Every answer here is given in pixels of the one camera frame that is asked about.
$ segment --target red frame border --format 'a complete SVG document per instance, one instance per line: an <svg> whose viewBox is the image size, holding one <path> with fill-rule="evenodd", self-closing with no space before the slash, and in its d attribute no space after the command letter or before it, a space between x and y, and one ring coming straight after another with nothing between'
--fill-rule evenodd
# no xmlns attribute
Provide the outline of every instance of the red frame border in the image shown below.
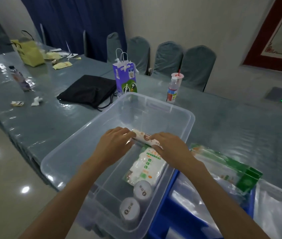
<svg viewBox="0 0 282 239"><path fill-rule="evenodd" d="M261 55L281 19L282 0L275 0L243 65L282 71L282 59Z"/></svg>

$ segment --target hand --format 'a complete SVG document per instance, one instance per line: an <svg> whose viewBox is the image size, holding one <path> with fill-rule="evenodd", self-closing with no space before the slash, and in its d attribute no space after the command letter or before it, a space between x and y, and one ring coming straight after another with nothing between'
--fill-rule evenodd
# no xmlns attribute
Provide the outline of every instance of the hand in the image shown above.
<svg viewBox="0 0 282 239"><path fill-rule="evenodd" d="M152 147L169 165L182 173L192 171L196 165L201 163L191 154L186 144L178 136L167 132L160 132L153 134L149 139L159 141L163 149L157 145Z"/></svg>
<svg viewBox="0 0 282 239"><path fill-rule="evenodd" d="M128 128L116 127L108 130L100 138L89 160L98 161L98 164L106 169L129 151L133 145L129 139L135 136L136 134Z"/></svg>

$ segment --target gray tablecloth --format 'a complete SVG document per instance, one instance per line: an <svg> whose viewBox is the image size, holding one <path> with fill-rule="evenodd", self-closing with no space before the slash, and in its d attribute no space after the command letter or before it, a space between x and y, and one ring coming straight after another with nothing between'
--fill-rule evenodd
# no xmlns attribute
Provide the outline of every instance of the gray tablecloth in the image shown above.
<svg viewBox="0 0 282 239"><path fill-rule="evenodd" d="M31 68L16 53L0 55L0 126L40 176L43 158L99 114L88 106L60 102L56 96L84 74L114 79L109 64L85 57L71 62L72 67L61 70L54 70L49 63ZM7 73L8 65L15 65L28 77L33 91L19 88ZM136 78L139 93L166 100L166 80L143 75ZM30 107L36 96L43 97L43 104ZM26 103L12 108L11 101ZM188 145L200 143L245 162L282 188L282 116L184 86L175 105L196 117Z"/></svg>

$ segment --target forearm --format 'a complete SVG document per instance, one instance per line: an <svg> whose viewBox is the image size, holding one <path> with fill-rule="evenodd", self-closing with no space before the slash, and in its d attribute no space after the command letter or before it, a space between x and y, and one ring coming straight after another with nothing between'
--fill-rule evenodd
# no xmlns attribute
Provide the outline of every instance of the forearm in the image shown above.
<svg viewBox="0 0 282 239"><path fill-rule="evenodd" d="M192 182L224 239L269 239L253 219L213 179L204 164L196 161L185 175Z"/></svg>
<svg viewBox="0 0 282 239"><path fill-rule="evenodd" d="M92 160L81 166L66 187L46 206L20 239L65 238L91 186L103 172Z"/></svg>

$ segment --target blue curtain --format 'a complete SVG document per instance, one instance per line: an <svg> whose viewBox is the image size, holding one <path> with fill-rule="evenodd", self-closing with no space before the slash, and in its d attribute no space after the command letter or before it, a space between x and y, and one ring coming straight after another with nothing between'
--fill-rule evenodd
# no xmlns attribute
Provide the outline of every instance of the blue curtain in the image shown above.
<svg viewBox="0 0 282 239"><path fill-rule="evenodd" d="M88 56L107 60L107 36L119 34L127 49L121 0L22 0L37 31L45 29L47 44L83 54L83 31L87 32Z"/></svg>

